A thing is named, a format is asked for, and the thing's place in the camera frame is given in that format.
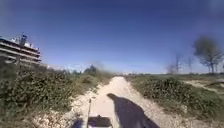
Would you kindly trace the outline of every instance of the tree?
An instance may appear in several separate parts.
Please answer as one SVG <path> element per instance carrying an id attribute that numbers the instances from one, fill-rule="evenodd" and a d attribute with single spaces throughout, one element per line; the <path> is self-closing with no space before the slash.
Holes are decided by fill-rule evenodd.
<path id="1" fill-rule="evenodd" d="M 201 37 L 194 42 L 194 49 L 194 54 L 201 64 L 214 73 L 215 67 L 222 61 L 224 55 L 215 40 L 210 37 Z"/>
<path id="2" fill-rule="evenodd" d="M 194 63 L 194 58 L 192 56 L 188 57 L 187 66 L 189 68 L 190 73 L 192 73 L 192 70 L 193 70 L 193 63 Z"/>
<path id="3" fill-rule="evenodd" d="M 182 55 L 179 53 L 175 54 L 174 61 L 167 66 L 167 73 L 168 74 L 179 74 L 181 69 L 181 58 Z"/>
<path id="4" fill-rule="evenodd" d="M 180 54 L 176 54 L 175 55 L 175 65 L 174 65 L 174 68 L 175 68 L 177 74 L 180 73 L 180 69 L 181 69 L 181 57 L 182 56 Z"/>
<path id="5" fill-rule="evenodd" d="M 96 67 L 94 67 L 93 65 L 91 65 L 89 68 L 87 68 L 84 71 L 85 74 L 89 74 L 91 76 L 96 76 L 98 74 L 98 69 Z"/>
<path id="6" fill-rule="evenodd" d="M 174 65 L 169 65 L 167 67 L 167 74 L 176 74 L 176 69 Z"/>

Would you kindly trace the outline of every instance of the sandy path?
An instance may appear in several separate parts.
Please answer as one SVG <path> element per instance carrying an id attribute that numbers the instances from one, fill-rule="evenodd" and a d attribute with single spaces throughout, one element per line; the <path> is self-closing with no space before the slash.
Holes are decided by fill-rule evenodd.
<path id="1" fill-rule="evenodd" d="M 109 93 L 114 94 L 118 100 L 109 98 L 107 96 Z M 88 93 L 79 97 L 79 100 L 73 103 L 74 109 L 80 109 L 82 113 L 81 118 L 84 119 L 83 124 L 86 124 L 89 107 L 88 99 L 90 98 L 92 99 L 90 116 L 100 115 L 103 117 L 109 117 L 114 128 L 120 127 L 119 120 L 121 124 L 124 124 L 123 126 L 125 126 L 125 123 L 127 123 L 125 120 L 127 120 L 129 121 L 129 124 L 131 124 L 130 122 L 133 122 L 133 125 L 135 125 L 133 128 L 138 128 L 139 125 L 134 124 L 134 120 L 136 117 L 142 118 L 142 115 L 137 114 L 141 113 L 141 110 L 143 110 L 146 117 L 161 128 L 211 127 L 195 119 L 185 119 L 178 115 L 165 114 L 162 108 L 160 108 L 156 103 L 144 99 L 123 77 L 114 77 L 109 85 L 100 87 L 96 94 Z"/>
<path id="2" fill-rule="evenodd" d="M 144 99 L 123 77 L 114 77 L 109 85 L 99 86 L 96 93 L 89 91 L 76 97 L 70 112 L 64 115 L 53 113 L 50 118 L 49 115 L 37 117 L 34 122 L 38 128 L 68 128 L 71 125 L 72 128 L 77 128 L 74 122 L 77 123 L 77 113 L 80 113 L 81 128 L 86 128 L 89 99 L 92 101 L 90 117 L 108 117 L 113 128 L 143 128 L 143 125 L 147 125 L 145 128 L 214 127 L 195 119 L 164 113 L 156 103 Z"/>

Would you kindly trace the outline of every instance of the bare tree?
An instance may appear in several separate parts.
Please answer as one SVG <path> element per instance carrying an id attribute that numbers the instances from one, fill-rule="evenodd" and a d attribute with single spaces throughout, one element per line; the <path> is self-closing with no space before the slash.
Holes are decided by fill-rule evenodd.
<path id="1" fill-rule="evenodd" d="M 194 43 L 195 55 L 200 60 L 201 64 L 211 69 L 215 73 L 215 66 L 223 59 L 223 52 L 218 44 L 209 37 L 201 37 Z"/>
<path id="2" fill-rule="evenodd" d="M 168 74 L 179 74 L 181 69 L 181 54 L 175 54 L 174 61 L 167 66 Z"/>
<path id="3" fill-rule="evenodd" d="M 179 74 L 180 73 L 180 69 L 181 69 L 181 58 L 182 58 L 182 55 L 177 53 L 175 55 L 175 70 L 176 70 L 176 74 Z"/>
<path id="4" fill-rule="evenodd" d="M 194 58 L 192 56 L 189 56 L 188 59 L 187 59 L 187 66 L 189 68 L 190 73 L 192 73 L 193 64 L 194 64 Z"/>
<path id="5" fill-rule="evenodd" d="M 174 65 L 169 65 L 167 67 L 167 74 L 176 74 L 176 69 Z"/>

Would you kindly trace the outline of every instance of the building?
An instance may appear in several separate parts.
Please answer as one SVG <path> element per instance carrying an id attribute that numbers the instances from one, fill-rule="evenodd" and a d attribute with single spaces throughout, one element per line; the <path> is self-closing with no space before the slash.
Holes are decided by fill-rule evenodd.
<path id="1" fill-rule="evenodd" d="M 8 62 L 25 66 L 40 65 L 40 51 L 26 41 L 27 36 L 20 39 L 6 40 L 0 37 L 0 56 Z"/>

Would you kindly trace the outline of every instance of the blue sky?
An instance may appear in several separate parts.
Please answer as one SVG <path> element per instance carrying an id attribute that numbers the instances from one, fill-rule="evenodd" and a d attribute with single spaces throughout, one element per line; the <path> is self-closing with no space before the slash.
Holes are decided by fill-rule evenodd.
<path id="1" fill-rule="evenodd" d="M 191 56 L 201 35 L 224 48 L 223 6 L 223 0 L 1 0 L 0 35 L 24 32 L 52 66 L 165 73 L 176 53 Z M 197 62 L 194 69 L 207 71 Z"/>

